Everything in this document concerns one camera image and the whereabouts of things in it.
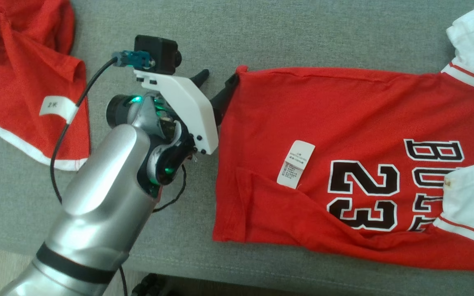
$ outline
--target red cloth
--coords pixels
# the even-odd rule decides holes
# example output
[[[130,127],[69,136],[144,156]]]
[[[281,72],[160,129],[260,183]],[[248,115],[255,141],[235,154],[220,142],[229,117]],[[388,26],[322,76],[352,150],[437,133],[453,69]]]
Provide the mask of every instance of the red cloth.
[[[448,67],[457,72],[453,75],[474,82],[472,73]],[[474,229],[444,217],[440,198],[414,208],[420,193],[444,195],[442,187],[416,184],[415,168],[455,170],[474,165],[473,86],[447,73],[333,68],[248,72],[246,67],[239,67],[237,73],[239,86],[221,130],[214,240],[300,245],[390,264],[474,270],[474,240],[445,230],[456,225],[474,238]],[[438,152],[426,147],[416,150],[418,155],[449,155],[445,161],[421,155],[413,159],[406,151],[406,139],[458,142],[463,155],[457,156],[455,144]],[[277,177],[296,140],[316,148],[299,185],[292,189],[278,184]],[[359,161],[374,178],[365,180],[369,185],[388,184],[391,175],[381,174],[379,165],[393,165],[399,171],[397,191],[387,196],[364,192],[352,174],[338,180],[350,182],[351,192],[331,190],[331,165],[341,160]],[[424,180],[440,180],[435,177]],[[474,185],[474,172],[460,181],[442,183],[446,194],[451,187]],[[471,217],[474,222],[473,192],[463,189],[456,202],[444,196],[444,212]],[[328,210],[338,197],[353,203],[350,209],[344,208],[342,219]],[[458,204],[461,197],[466,202]],[[347,225],[356,215],[356,220],[363,219],[355,209],[371,209],[369,217],[380,218],[377,201],[395,203],[394,217],[391,210],[385,219],[394,218],[396,225],[379,230]],[[419,231],[410,229],[415,216],[429,219],[418,225]],[[432,224],[437,217],[445,229]]]
[[[85,64],[69,56],[74,39],[69,0],[0,0],[0,136],[41,163],[50,163],[66,120],[40,116],[47,96],[76,102]],[[87,101],[71,123],[56,168],[77,170],[90,154]]]

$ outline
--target white trim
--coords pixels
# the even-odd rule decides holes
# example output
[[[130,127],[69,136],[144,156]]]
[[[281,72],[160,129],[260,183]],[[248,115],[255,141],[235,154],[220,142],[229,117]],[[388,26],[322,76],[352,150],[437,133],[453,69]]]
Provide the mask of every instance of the white trim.
[[[464,227],[451,225],[451,224],[443,221],[440,218],[437,218],[433,222],[433,225],[440,228],[440,229],[443,229],[445,231],[453,232],[453,234],[459,234],[461,236],[465,236],[466,238],[474,240],[474,231],[469,230],[469,229],[464,228]]]
[[[451,77],[455,78],[455,79],[458,79],[460,80],[461,82],[463,83],[466,83],[466,84],[469,84],[470,86],[474,86],[474,77],[466,74],[466,73],[463,73],[462,71],[460,71],[459,69],[456,69],[454,67],[451,67],[451,65],[447,65],[442,71],[441,73],[447,73],[449,74]]]
[[[38,150],[38,148],[23,141],[23,139],[14,135],[10,131],[2,129],[2,127],[0,127],[0,137],[2,137],[2,139],[7,141],[8,143],[11,143],[13,146],[23,151],[25,154],[32,157],[36,161],[45,165],[51,164],[51,159],[49,157],[46,157],[40,150]],[[64,171],[77,171],[85,163],[85,161],[87,161],[87,158],[80,160],[57,160],[54,162],[54,167],[56,169]]]

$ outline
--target blue connector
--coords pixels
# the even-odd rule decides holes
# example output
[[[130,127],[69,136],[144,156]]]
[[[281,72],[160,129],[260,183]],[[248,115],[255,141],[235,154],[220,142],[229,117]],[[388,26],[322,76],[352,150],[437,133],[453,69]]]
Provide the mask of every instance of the blue connector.
[[[114,64],[116,67],[133,66],[138,69],[150,69],[155,65],[148,52],[122,51],[113,53],[112,57],[118,59]]]

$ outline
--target white clothing tag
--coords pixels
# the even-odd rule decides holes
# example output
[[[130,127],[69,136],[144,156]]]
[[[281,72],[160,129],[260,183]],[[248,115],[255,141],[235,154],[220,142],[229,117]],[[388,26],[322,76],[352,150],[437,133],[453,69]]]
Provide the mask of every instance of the white clothing tag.
[[[312,152],[314,152],[314,148],[316,146],[310,143],[295,141],[284,159],[281,171],[277,176],[277,183],[295,189]]]
[[[43,99],[41,110],[39,111],[40,116],[45,114],[56,114],[62,116],[67,124],[71,124],[74,116],[78,112],[76,104],[73,103],[68,97],[64,96],[46,96]]]

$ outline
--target gray couch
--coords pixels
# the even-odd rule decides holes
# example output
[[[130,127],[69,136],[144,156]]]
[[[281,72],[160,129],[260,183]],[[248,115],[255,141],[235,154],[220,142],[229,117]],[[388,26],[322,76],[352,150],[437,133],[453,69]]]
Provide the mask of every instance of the gray couch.
[[[87,77],[111,52],[131,49],[137,34],[162,36],[179,43],[183,62],[177,75],[211,70],[202,88],[211,97],[241,64],[250,69],[440,71],[454,52],[445,29],[472,10],[474,0],[81,0],[73,5],[73,54],[86,62]],[[138,91],[130,69],[111,69],[98,80],[89,95],[94,147],[109,131],[109,99]],[[213,242],[217,155],[199,156],[187,169],[182,199],[151,217],[126,268],[303,294],[474,295],[474,272],[405,268],[297,247]],[[60,187],[72,176],[58,172]],[[164,190],[164,201],[180,183]],[[0,139],[0,248],[33,254],[59,207],[48,167]]]

